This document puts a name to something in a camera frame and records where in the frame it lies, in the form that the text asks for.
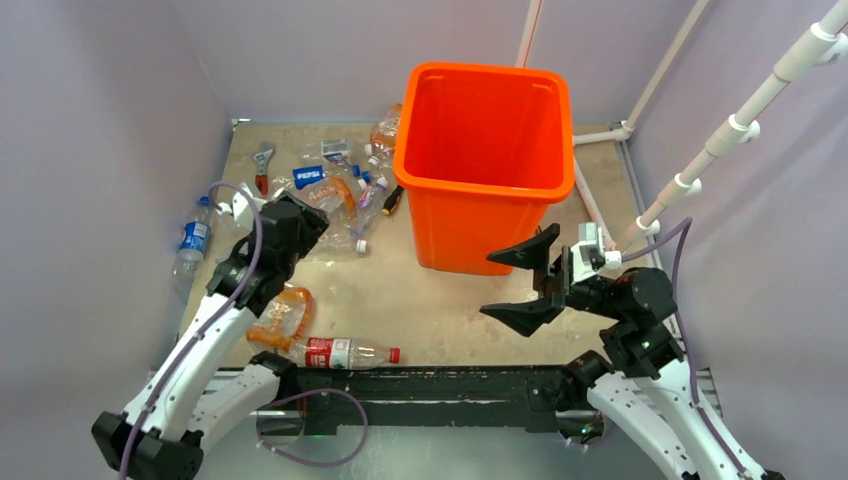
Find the large clear plastic bottle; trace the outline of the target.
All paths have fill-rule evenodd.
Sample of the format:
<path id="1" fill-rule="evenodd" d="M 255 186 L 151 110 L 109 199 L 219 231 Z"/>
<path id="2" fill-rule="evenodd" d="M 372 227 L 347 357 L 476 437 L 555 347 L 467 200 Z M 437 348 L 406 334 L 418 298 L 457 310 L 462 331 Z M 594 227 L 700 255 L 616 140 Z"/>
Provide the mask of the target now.
<path id="1" fill-rule="evenodd" d="M 363 239 L 350 221 L 334 221 L 322 234 L 306 257 L 311 261 L 347 261 L 365 257 L 368 242 Z"/>

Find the red label cola bottle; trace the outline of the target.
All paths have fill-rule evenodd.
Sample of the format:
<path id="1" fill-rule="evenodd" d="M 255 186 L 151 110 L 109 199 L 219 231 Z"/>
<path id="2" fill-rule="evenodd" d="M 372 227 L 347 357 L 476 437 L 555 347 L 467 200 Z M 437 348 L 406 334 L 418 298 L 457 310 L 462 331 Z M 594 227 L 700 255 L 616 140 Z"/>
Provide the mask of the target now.
<path id="1" fill-rule="evenodd" d="M 401 349 L 353 338 L 309 337 L 294 341 L 288 355 L 298 365 L 307 368 L 368 370 L 399 365 Z"/>

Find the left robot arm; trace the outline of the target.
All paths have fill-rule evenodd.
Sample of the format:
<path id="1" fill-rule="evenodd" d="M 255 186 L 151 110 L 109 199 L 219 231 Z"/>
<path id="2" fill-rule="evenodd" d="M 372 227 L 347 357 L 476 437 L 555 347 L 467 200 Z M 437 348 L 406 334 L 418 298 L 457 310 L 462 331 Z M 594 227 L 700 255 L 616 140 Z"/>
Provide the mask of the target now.
<path id="1" fill-rule="evenodd" d="M 102 412 L 91 432 L 121 479 L 192 479 L 205 455 L 250 412 L 297 399 L 294 365 L 262 354 L 216 392 L 206 388 L 232 347 L 281 293 L 299 260 L 329 226 L 324 211 L 283 193 L 255 203 L 233 197 L 248 235 L 213 271 L 198 310 L 151 380 L 119 413 Z"/>

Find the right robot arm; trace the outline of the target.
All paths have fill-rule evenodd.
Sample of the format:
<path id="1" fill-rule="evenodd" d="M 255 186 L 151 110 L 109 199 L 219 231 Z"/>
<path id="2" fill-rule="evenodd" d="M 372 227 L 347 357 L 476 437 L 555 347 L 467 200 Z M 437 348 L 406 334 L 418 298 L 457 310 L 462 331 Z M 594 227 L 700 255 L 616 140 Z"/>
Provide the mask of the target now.
<path id="1" fill-rule="evenodd" d="M 617 278 L 628 256 L 606 247 L 603 228 L 579 227 L 579 240 L 558 258 L 550 249 L 558 224 L 488 254 L 490 262 L 530 270 L 537 297 L 524 303 L 481 307 L 529 337 L 570 308 L 613 320 L 600 331 L 605 352 L 589 350 L 564 371 L 557 400 L 590 405 L 634 441 L 667 479 L 780 479 L 735 439 L 698 384 L 682 338 L 665 322 L 678 314 L 672 276 L 654 267 L 632 267 Z"/>

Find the orange label clear bottle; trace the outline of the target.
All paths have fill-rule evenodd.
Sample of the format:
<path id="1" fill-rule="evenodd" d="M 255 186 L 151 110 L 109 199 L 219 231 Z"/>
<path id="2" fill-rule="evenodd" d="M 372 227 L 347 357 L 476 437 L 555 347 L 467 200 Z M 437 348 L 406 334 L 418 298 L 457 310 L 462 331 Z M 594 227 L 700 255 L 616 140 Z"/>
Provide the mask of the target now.
<path id="1" fill-rule="evenodd" d="M 332 223 L 349 223 L 357 215 L 357 207 L 348 183 L 339 176 L 329 176 L 303 189 L 306 201 L 324 211 Z"/>

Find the orange plastic bin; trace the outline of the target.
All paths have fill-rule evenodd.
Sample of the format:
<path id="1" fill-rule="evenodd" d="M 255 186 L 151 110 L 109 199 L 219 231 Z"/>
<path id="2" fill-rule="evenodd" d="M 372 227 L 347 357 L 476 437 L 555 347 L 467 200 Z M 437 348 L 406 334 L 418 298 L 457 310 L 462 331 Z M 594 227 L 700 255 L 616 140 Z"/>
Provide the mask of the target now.
<path id="1" fill-rule="evenodd" d="M 470 63 L 415 67 L 393 169 L 416 259 L 501 276 L 492 252 L 529 239 L 575 184 L 570 92 L 556 73 Z"/>

